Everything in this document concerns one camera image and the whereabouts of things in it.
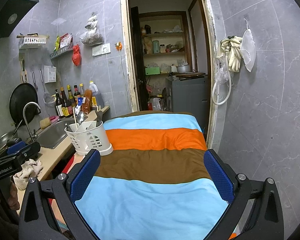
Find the person's left hand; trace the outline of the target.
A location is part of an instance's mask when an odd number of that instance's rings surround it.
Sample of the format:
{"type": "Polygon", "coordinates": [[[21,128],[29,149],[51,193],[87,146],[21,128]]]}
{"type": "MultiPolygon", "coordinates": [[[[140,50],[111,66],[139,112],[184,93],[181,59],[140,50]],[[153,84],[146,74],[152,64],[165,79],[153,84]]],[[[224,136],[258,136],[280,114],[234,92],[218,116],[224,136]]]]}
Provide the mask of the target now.
{"type": "Polygon", "coordinates": [[[10,209],[13,211],[18,211],[20,209],[20,203],[18,200],[18,189],[14,182],[10,184],[10,195],[6,200],[7,204],[9,205],[10,209]]]}

